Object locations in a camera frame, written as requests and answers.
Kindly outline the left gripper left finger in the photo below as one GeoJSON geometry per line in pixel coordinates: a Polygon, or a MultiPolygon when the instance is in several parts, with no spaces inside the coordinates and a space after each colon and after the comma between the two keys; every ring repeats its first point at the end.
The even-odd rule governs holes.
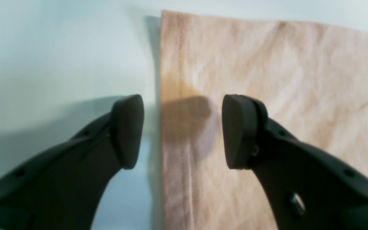
{"type": "Polygon", "coordinates": [[[144,103],[119,97],[69,140],[0,178],[0,229],[89,230],[109,181],[139,156],[144,103]]]}

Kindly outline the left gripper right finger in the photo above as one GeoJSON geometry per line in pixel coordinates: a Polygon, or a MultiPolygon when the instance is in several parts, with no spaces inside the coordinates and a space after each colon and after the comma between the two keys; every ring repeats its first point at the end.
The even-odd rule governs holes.
{"type": "Polygon", "coordinates": [[[254,173],[279,230],[368,230],[368,178],[298,140],[264,103],[225,95],[222,129],[227,166],[254,173]]]}

